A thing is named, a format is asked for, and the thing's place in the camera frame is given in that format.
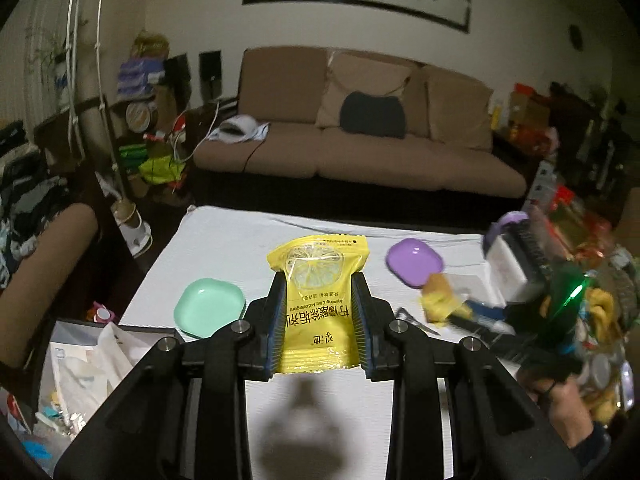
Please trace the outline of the person's right hand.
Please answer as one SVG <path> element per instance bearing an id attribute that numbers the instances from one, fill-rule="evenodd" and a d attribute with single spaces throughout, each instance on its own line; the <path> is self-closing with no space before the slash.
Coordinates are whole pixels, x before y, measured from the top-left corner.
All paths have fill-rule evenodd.
<path id="1" fill-rule="evenodd" d="M 593 420 L 580 397 L 573 377 L 556 382 L 542 377 L 532 368 L 521 367 L 516 373 L 518 383 L 529 397 L 546 412 L 549 422 L 569 448 L 576 448 L 593 432 Z"/>

